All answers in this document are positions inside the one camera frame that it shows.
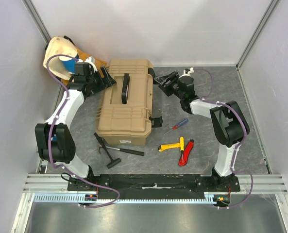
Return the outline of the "tan plastic tool box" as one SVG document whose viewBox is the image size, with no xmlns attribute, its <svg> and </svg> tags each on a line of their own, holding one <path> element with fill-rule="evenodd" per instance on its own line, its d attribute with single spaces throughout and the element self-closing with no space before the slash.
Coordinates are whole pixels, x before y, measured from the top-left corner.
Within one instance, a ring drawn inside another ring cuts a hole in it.
<svg viewBox="0 0 288 233">
<path fill-rule="evenodd" d="M 112 59 L 117 82 L 101 94 L 95 131 L 108 144 L 144 146 L 152 131 L 153 64 L 148 59 Z"/>
</svg>

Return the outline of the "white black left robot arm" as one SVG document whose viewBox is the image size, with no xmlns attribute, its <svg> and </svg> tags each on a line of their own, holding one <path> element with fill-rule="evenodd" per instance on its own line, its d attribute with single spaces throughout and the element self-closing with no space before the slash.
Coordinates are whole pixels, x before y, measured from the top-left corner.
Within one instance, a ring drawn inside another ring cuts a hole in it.
<svg viewBox="0 0 288 233">
<path fill-rule="evenodd" d="M 40 158 L 54 168 L 62 168 L 70 175 L 71 181 L 78 181 L 86 191 L 95 185 L 93 170 L 77 156 L 69 128 L 87 97 L 116 83 L 105 66 L 96 68 L 89 61 L 77 62 L 69 83 L 63 86 L 64 94 L 57 109 L 45 123 L 38 123 L 35 127 Z"/>
</svg>

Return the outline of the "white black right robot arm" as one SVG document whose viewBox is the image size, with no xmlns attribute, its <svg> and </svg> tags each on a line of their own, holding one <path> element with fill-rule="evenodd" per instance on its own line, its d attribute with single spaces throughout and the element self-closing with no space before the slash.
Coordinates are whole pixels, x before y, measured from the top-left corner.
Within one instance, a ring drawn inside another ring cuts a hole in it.
<svg viewBox="0 0 288 233">
<path fill-rule="evenodd" d="M 165 76 L 154 77 L 153 83 L 167 96 L 177 96 L 185 112 L 211 119 L 220 147 L 209 183 L 214 190 L 222 191 L 235 180 L 237 153 L 250 128 L 236 101 L 210 101 L 196 95 L 191 73 L 192 68 L 185 69 L 183 75 L 174 71 Z"/>
</svg>

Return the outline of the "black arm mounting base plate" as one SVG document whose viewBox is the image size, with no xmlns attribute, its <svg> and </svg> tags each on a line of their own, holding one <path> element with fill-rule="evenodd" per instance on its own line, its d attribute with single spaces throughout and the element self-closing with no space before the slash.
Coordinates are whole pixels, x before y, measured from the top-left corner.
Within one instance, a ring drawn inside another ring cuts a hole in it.
<svg viewBox="0 0 288 233">
<path fill-rule="evenodd" d="M 190 189 L 195 192 L 239 192 L 238 178 L 234 176 L 230 181 L 216 184 L 211 176 L 201 175 L 123 175 L 123 174 L 101 174 L 94 175 L 92 182 L 117 191 L 142 190 L 142 189 Z"/>
</svg>

